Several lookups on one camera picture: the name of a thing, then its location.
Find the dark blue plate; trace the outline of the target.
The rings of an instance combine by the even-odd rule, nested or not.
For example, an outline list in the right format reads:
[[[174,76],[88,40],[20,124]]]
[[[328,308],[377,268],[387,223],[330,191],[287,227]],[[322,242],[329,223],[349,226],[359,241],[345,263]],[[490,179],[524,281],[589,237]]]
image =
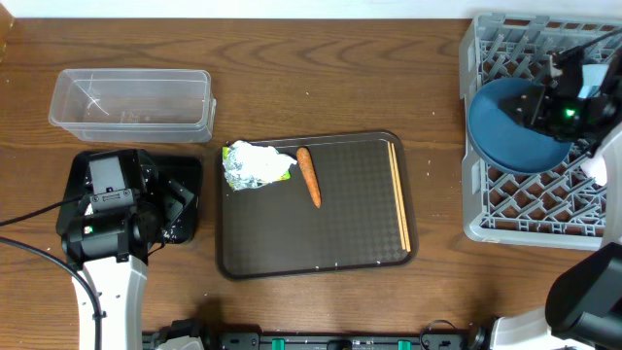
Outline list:
[[[553,169],[570,153],[571,143],[559,142],[516,124],[499,103],[534,84],[502,78],[483,86],[467,110],[466,130],[473,149],[498,170],[533,175]]]

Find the white pink cup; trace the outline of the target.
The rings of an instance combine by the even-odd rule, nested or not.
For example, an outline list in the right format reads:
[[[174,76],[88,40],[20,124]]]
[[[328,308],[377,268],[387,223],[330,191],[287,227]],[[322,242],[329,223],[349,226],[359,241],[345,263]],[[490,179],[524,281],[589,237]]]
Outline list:
[[[598,186],[605,186],[607,183],[606,165],[603,157],[587,157],[581,164],[582,172],[595,180]]]

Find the orange carrot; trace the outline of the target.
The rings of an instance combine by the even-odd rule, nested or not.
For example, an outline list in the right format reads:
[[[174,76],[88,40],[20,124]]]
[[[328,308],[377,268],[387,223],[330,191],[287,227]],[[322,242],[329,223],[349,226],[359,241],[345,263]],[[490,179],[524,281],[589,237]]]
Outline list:
[[[299,148],[296,151],[296,158],[312,201],[317,208],[320,208],[321,191],[310,152],[306,148]]]

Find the light blue small bowl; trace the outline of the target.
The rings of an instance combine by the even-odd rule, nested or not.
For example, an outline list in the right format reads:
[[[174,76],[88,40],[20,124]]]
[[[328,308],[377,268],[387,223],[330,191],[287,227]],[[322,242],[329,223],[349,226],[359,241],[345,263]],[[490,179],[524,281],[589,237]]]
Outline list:
[[[608,70],[607,64],[585,64],[582,66],[583,85],[579,99],[596,97]]]

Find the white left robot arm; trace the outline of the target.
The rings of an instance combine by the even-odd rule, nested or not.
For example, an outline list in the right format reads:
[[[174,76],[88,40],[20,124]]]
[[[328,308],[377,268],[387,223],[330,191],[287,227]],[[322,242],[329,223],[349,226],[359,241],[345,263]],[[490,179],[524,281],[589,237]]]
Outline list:
[[[140,349],[149,256],[191,242],[203,167],[144,150],[74,157],[56,222],[79,304],[83,349]]]

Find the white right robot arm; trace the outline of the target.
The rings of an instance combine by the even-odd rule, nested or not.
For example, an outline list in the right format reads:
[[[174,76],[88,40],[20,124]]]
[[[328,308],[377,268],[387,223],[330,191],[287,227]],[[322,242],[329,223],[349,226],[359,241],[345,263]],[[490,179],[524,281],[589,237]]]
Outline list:
[[[618,349],[621,346],[621,53],[592,72],[575,47],[549,60],[552,86],[507,78],[479,90],[467,131],[477,153],[527,175],[587,143],[588,173],[606,184],[601,248],[560,275],[540,309],[475,331],[484,349]]]

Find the black waste tray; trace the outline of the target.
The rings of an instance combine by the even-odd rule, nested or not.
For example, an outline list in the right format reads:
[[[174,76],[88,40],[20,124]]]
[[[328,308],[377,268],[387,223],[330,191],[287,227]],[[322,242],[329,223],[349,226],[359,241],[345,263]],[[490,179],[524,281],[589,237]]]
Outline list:
[[[71,164],[65,200],[88,198],[92,183],[88,161],[97,152],[77,154]],[[157,199],[166,211],[162,230],[168,244],[185,244],[192,240],[197,223],[198,204],[203,183],[203,167],[196,157],[149,154],[137,151],[148,195]]]

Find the grey dishwasher rack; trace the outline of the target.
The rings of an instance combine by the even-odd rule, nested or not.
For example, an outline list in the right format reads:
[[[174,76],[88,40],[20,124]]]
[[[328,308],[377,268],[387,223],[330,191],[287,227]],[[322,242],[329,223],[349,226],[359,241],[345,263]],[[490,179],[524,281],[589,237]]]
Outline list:
[[[519,78],[552,86],[549,60],[575,47],[588,64],[606,64],[621,51],[617,19],[518,16],[475,17],[460,44],[460,96],[466,110],[466,153],[462,161],[464,230],[475,241],[596,251],[605,233],[607,190],[580,164],[587,143],[577,140],[551,170],[533,175],[505,173],[473,149],[467,110],[486,84]]]

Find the clear plastic bin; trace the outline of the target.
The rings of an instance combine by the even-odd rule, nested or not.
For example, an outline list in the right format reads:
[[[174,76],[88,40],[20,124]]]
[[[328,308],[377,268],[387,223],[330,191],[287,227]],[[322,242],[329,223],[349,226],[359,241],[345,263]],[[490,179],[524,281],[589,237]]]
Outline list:
[[[49,123],[85,142],[206,143],[216,106],[204,70],[66,69]]]

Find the crumpled foil wrapper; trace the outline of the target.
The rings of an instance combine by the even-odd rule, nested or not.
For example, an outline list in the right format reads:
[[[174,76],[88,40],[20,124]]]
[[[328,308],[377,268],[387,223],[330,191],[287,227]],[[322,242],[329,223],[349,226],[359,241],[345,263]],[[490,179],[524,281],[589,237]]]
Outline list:
[[[281,154],[272,146],[256,146],[238,140],[222,149],[225,180],[235,192],[255,190],[289,180],[294,157]]]

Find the dark brown serving tray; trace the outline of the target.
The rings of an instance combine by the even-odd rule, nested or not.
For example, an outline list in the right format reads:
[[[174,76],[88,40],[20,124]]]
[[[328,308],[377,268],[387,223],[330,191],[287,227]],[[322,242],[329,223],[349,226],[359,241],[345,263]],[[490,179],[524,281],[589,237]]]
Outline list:
[[[275,139],[293,156],[309,150],[321,191],[317,208],[297,166],[289,180],[235,192],[216,161],[217,257],[232,280],[398,266],[418,238],[401,141],[390,131]]]

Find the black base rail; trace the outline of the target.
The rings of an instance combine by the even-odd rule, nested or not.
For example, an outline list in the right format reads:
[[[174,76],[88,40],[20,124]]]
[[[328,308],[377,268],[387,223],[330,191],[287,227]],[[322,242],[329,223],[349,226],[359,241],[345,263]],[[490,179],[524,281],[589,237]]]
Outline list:
[[[459,330],[446,320],[435,320],[418,334],[265,333],[230,328],[211,332],[193,319],[178,320],[157,332],[142,334],[143,349],[206,350],[468,350],[490,347],[490,330]]]

